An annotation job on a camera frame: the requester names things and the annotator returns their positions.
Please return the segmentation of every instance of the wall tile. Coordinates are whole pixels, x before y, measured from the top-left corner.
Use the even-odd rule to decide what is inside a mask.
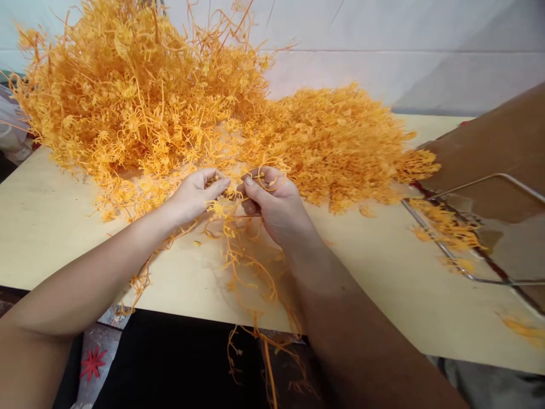
[[[545,78],[545,53],[279,52],[270,98],[358,81],[401,112],[479,115]]]

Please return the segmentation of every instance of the wrist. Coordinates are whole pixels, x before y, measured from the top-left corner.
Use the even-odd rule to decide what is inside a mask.
[[[315,257],[317,253],[326,247],[324,241],[314,228],[300,229],[292,235],[290,243],[283,246],[284,254],[288,260],[303,260]]]
[[[170,226],[171,229],[175,229],[176,227],[191,221],[186,213],[171,201],[163,203],[155,212],[161,218],[161,222]]]

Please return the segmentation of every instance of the forearm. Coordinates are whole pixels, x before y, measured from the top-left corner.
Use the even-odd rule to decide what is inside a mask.
[[[313,349],[351,406],[465,407],[321,240],[286,257]]]
[[[32,290],[3,323],[52,336],[71,336],[95,322],[157,247],[172,223],[158,209],[67,264]]]

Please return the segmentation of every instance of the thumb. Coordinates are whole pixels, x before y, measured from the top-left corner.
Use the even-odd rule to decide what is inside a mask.
[[[222,194],[225,191],[225,189],[227,189],[227,186],[229,186],[229,183],[230,183],[229,178],[224,178],[224,179],[215,181],[213,184],[210,185],[209,188],[204,189],[206,198],[208,200],[216,200],[217,197],[220,194]]]
[[[273,198],[269,192],[259,186],[251,176],[244,179],[244,190],[246,191],[246,195],[260,206]]]

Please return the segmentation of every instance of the brown surface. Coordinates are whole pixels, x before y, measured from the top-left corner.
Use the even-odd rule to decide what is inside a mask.
[[[545,194],[545,82],[424,145],[442,169],[422,186],[443,192],[507,173]],[[545,206],[501,178],[461,189],[447,202],[481,219],[481,242],[511,277],[545,278]],[[545,310],[545,287],[524,291]]]

